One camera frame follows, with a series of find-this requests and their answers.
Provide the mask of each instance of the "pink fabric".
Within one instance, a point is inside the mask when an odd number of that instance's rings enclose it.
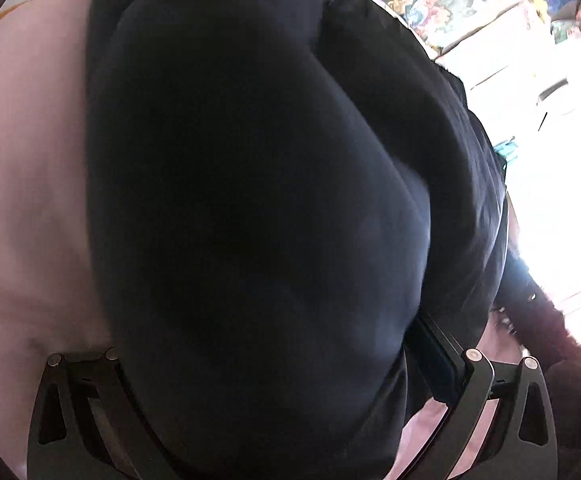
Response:
[[[109,344],[85,229],[89,1],[34,0],[0,21],[0,454],[21,478],[46,357]]]

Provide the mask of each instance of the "black metal bracket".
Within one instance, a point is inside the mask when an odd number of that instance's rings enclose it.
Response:
[[[459,461],[487,400],[498,399],[489,432],[462,480],[556,480],[557,438],[544,375],[532,357],[518,365],[490,362],[476,349],[461,354],[426,314],[405,344],[433,398],[449,405],[400,480],[445,480]],[[439,370],[452,367],[451,371]]]
[[[400,480],[446,480],[490,399],[499,399],[493,423],[462,480],[556,480],[555,425],[535,359],[491,363],[476,349],[462,351],[422,313],[405,344],[449,410]],[[48,359],[30,425],[29,480],[186,477],[145,422],[113,351],[91,361]]]
[[[139,412],[119,361],[110,351],[107,356],[74,363],[57,354],[49,358],[30,424],[29,480],[180,480]],[[113,433],[108,444],[93,402]]]

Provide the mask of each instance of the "black clothing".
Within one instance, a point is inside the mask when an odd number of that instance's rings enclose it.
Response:
[[[505,259],[461,82],[369,0],[93,0],[87,70],[93,267],[161,441],[216,478],[382,478],[405,330],[474,346]]]

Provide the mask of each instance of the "metal rivet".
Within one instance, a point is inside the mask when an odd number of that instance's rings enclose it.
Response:
[[[537,370],[537,368],[539,368],[539,363],[537,362],[536,359],[533,359],[532,357],[526,357],[524,359],[524,364],[531,370]]]
[[[116,361],[119,359],[119,355],[117,354],[117,349],[113,346],[112,348],[107,349],[106,351],[106,358],[109,361]]]
[[[48,366],[58,366],[59,363],[61,363],[61,354],[53,354],[49,356],[49,358],[46,359],[46,362],[48,363]]]
[[[465,356],[468,357],[468,359],[470,359],[471,361],[477,362],[477,361],[481,361],[481,358],[483,357],[481,355],[481,352],[478,351],[475,348],[471,348],[465,351]]]

